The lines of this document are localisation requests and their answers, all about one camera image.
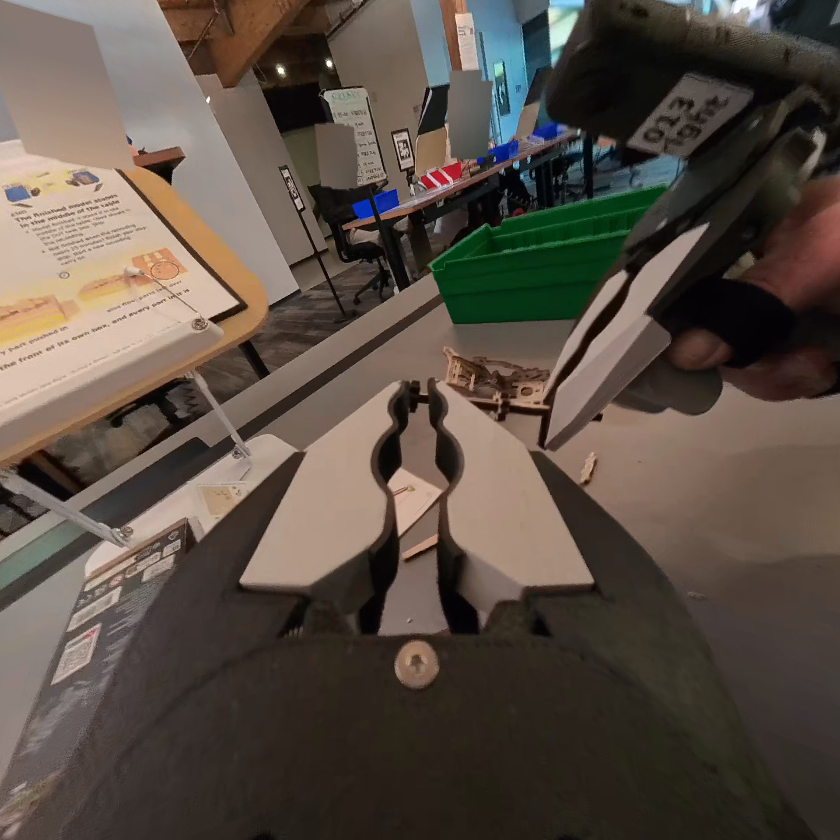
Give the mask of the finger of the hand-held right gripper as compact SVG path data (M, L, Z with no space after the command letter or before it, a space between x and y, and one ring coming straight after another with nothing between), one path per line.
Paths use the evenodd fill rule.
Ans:
M572 328L546 384L546 396L554 397L584 381L602 382L616 364L614 343L621 330L610 323L623 305L632 279L620 270L606 279Z
M667 350L671 333L648 310L708 227L700 224L679 235L635 277L621 270L597 293L599 316L606 314L607 303L617 301L618 281L625 281L626 296L605 327L585 342L588 329L595 326L595 316L586 314L563 348L549 378L555 389L541 448L555 451L570 441Z

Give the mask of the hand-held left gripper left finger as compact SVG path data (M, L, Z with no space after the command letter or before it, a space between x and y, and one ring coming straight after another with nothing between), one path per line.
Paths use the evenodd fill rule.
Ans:
M380 621L399 563L389 481L411 386L396 381L310 444L239 583Z

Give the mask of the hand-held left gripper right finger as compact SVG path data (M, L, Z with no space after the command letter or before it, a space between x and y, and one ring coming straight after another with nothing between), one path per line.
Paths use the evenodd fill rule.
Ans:
M450 627L503 602L589 592L595 581L531 450L447 384L427 382L439 502L437 588Z

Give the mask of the partly built wooden model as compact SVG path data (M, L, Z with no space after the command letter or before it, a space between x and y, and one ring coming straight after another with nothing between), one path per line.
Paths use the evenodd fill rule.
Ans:
M543 416L550 371L486 356L464 356L444 346L444 382L483 411L501 421L510 413Z

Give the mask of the person's right hand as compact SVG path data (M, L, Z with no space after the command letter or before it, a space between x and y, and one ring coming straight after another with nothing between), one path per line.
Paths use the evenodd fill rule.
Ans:
M838 314L838 174L805 185L798 204L738 280L771 294L797 314ZM732 347L703 328L684 332L666 353L679 370L718 371L723 381L741 392L771 403L826 396L838 379L829 350L818 345L770 353L741 369L731 367L731 356Z

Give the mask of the green plastic bin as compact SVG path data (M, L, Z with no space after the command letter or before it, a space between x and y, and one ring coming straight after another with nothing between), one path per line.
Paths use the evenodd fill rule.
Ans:
M666 185L484 225L430 268L455 324L575 320Z

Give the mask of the white paper notice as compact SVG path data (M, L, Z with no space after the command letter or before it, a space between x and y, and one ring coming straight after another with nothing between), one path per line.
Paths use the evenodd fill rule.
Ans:
M460 69L480 70L473 15L470 13L456 13L455 26Z

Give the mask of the long work table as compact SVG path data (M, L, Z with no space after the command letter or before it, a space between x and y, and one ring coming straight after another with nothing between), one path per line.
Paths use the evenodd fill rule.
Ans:
M342 225L342 230L345 232L355 229L375 231L381 237L385 258L395 286L399 290L404 290L411 285L413 279L406 268L400 242L393 231L398 221L403 218L409 220L409 245L417 270L423 271L433 259L426 232L427 225L472 203L481 203L482 206L488 207L486 196L500 187L501 174L510 169L519 168L520 172L539 170L542 175L550 176L552 162L561 157L569 143L580 137L578 130L566 130L554 138L539 143L520 142L519 153L508 160L490 165L450 184L420 192L419 195L386 211L381 216L374 215L351 220Z

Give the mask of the wooden clipboard board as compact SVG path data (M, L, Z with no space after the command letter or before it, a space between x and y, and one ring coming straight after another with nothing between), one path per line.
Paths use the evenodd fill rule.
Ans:
M8 467L57 438L99 419L154 388L204 364L249 338L267 315L266 292L224 241L158 174L137 167L124 174L164 220L245 302L245 308L219 323L194 321L194 331L178 343L157 343L140 365L111 370L100 380L65 394L56 402L2 422L2 467Z

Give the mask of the cardboard light box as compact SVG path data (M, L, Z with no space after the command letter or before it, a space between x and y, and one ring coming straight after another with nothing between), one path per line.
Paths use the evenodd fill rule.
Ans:
M448 83L427 87L423 96L415 141L415 174L418 181L447 163L448 90Z

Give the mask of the black kit box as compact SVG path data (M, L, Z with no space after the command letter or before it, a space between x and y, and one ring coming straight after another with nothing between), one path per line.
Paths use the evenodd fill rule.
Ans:
M136 627L201 535L197 520L181 518L86 575L2 780L2 838L34 822Z

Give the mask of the whiteboard with handwriting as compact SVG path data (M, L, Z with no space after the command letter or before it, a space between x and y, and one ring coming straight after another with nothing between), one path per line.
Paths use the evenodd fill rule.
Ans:
M319 96L331 123L353 129L358 186L386 184L387 172L367 89L361 86L323 89Z

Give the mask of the marker sign on pole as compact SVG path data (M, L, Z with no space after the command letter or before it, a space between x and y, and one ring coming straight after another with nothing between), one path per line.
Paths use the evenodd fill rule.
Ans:
M358 312L354 309L346 309L344 307L344 305L343 305L343 303L340 299L340 296L339 296L338 292L336 291L336 289L333 285L332 279L331 279L331 277L330 277L330 275L327 271L327 268L322 261L321 251L316 246L316 244L314 242L314 239L312 237L312 233L309 230L307 221L305 220L305 218L303 216L303 211L305 209L305 204L304 204L302 196L301 196L301 194L298 190L298 186L297 186L297 183L294 179L294 176L291 173L291 169L289 168L288 165L282 165L282 166L279 167L279 172L280 172L280 175L283 179L283 182L285 183L285 185L287 187L287 191L288 191L290 200L291 200L291 202L292 202L292 204L293 204L293 206L296 210L298 220L299 220L300 225L302 227L303 233L306 235L306 238L307 238L307 240L310 244L312 255L317 260L317 263L318 263L318 266L320 267L322 276L323 276L325 282L327 283L328 288L329 288L329 290L332 294L332 298L334 299L334 301L335 301L335 303L338 307L339 316L333 322L335 322L335 323L345 323L347 321L350 321L350 320L356 318L358 316Z

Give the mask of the printed instruction sheet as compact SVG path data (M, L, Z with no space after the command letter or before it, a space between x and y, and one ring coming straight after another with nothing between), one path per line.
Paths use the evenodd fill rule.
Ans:
M123 173L1 151L2 422L245 302Z

